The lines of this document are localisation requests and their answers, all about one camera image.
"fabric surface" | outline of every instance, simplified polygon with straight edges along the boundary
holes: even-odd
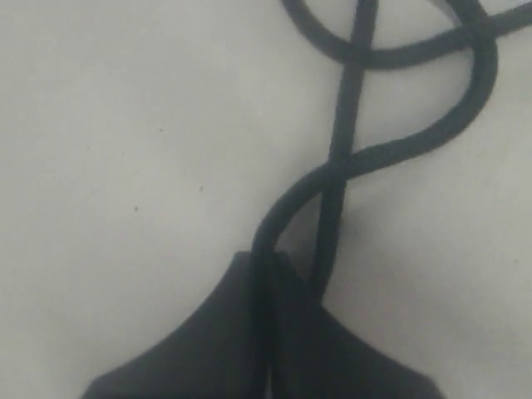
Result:
[[[348,37],[354,2],[308,4]],[[8,1],[0,26],[0,397],[70,399],[182,323],[326,160],[342,68],[278,1]],[[382,0],[374,42],[450,26]],[[532,392],[530,40],[498,41],[458,139],[347,185],[327,308],[449,398]],[[356,146],[429,125],[469,71],[463,52],[367,72]],[[283,242],[302,258],[316,210]]]

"black plastic object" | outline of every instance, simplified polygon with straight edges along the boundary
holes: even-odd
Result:
[[[276,399],[442,399],[436,385],[352,335],[311,297],[288,259],[269,267]]]
[[[218,287],[164,341],[97,380],[83,399],[255,399],[267,377],[257,269],[236,254]]]

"white surface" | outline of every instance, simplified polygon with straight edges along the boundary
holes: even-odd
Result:
[[[310,3],[349,31],[351,0]],[[450,23],[384,0],[378,26]],[[72,399],[193,312],[325,160],[341,68],[274,0],[4,0],[0,33],[0,397]],[[327,306],[452,399],[532,392],[530,40],[499,40],[463,136],[349,186]],[[435,120],[469,65],[370,73],[357,145]]]

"white background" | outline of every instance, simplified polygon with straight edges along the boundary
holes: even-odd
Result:
[[[325,161],[341,67],[274,0],[1,3],[0,397],[73,399],[190,315]],[[378,46],[451,25],[381,3]],[[352,0],[309,4],[350,31]],[[530,41],[499,40],[460,138],[348,189],[326,306],[451,399],[532,392]],[[464,52],[368,73],[357,146],[427,126],[469,70]],[[285,240],[300,253],[312,215]]]

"black cord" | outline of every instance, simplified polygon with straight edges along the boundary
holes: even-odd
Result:
[[[263,259],[271,256],[280,234],[292,217],[314,196],[325,193],[318,231],[318,250],[310,278],[312,290],[316,298],[320,299],[333,270],[346,182],[432,151],[467,128],[484,108],[495,85],[498,67],[495,38],[532,24],[532,2],[488,17],[478,0],[448,0],[461,27],[397,49],[368,50],[371,34],[365,38],[352,37],[352,42],[346,42],[324,28],[302,0],[282,1],[305,37],[322,52],[346,66],[338,95],[330,160],[293,185],[267,213],[254,236],[252,262],[263,267]],[[359,0],[358,11],[364,14],[367,12],[363,23],[371,25],[370,16],[372,11],[377,13],[377,0]],[[358,17],[356,22],[362,22],[361,18]],[[362,27],[355,27],[353,31],[362,31]],[[364,32],[367,34],[370,31],[364,29]],[[470,84],[460,101],[440,120],[406,138],[346,155],[351,152],[363,68],[408,67],[467,47],[472,49],[474,58]],[[347,94],[349,90],[353,90],[351,95]],[[345,145],[346,148],[338,148],[340,145]]]

